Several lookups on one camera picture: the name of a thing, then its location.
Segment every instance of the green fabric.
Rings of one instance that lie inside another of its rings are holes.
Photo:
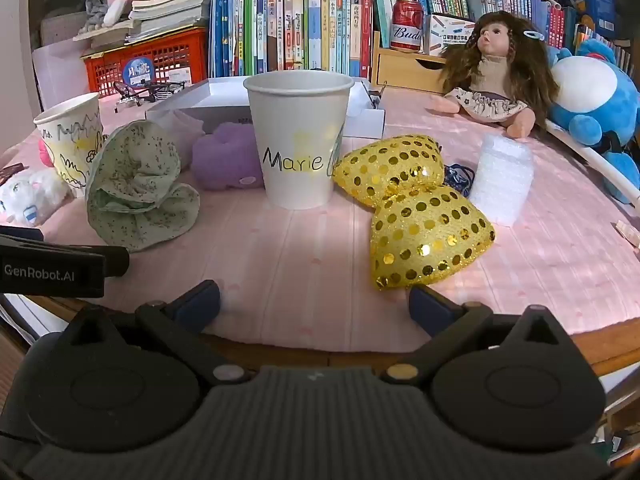
[[[151,121],[115,130],[92,163],[86,211],[89,225],[109,245],[141,251],[187,232],[200,196],[180,184],[180,157],[167,133]]]

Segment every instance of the label printer box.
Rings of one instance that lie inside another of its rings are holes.
[[[445,47],[465,44],[474,31],[474,23],[460,18],[430,14],[424,25],[424,53],[440,56]]]
[[[172,110],[204,122],[203,129],[211,133],[222,123],[251,123],[249,96],[242,82],[246,76],[205,79],[157,102],[146,111],[149,121],[156,120]],[[385,111],[379,99],[370,96],[368,80],[355,77],[349,94],[344,137],[381,139],[385,125]]]

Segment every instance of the pink tablecloth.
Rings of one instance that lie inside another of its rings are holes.
[[[385,91],[385,137],[417,132],[443,146],[445,163],[475,167],[482,138],[500,130],[424,110],[419,92]],[[144,108],[113,113],[102,103],[105,131]],[[496,312],[547,305],[571,333],[640,316],[640,262],[613,228],[632,210],[600,189],[599,178],[543,134],[527,142],[536,176],[520,219],[497,226],[494,246],[434,286],[456,302],[482,301]],[[37,135],[0,162],[37,165]],[[343,153],[367,144],[346,139]],[[189,173],[182,179],[194,184]],[[241,342],[327,351],[411,351],[428,338],[409,318],[404,290],[376,289],[369,277],[371,211],[336,192],[324,208],[291,212],[271,206],[264,190],[202,192],[196,225],[176,240],[134,254],[99,303],[131,311],[170,301],[206,278],[222,289],[223,308],[209,332]],[[46,239],[99,244],[75,200],[46,222]]]

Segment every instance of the doll's hair clip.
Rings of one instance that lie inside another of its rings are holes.
[[[524,31],[524,35],[527,38],[531,38],[532,40],[540,40],[540,41],[545,41],[545,36],[544,34],[542,34],[541,32],[538,32],[536,30],[525,30]]]

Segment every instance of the white stuffed toy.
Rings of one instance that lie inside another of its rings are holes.
[[[60,207],[69,191],[55,168],[24,170],[0,186],[0,210],[7,222],[34,227]]]

